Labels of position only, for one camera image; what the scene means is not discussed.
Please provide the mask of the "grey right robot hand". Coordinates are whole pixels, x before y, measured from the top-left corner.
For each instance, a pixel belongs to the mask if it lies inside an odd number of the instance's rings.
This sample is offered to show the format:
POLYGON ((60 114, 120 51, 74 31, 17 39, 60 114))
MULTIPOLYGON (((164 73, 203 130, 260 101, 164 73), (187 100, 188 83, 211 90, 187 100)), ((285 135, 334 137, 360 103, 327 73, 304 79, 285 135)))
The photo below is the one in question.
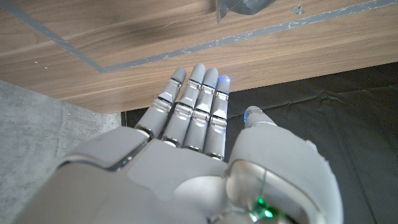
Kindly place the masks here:
POLYGON ((336 177, 316 145, 263 110, 225 154, 230 79, 176 69, 133 128, 80 144, 16 223, 342 223, 336 177))

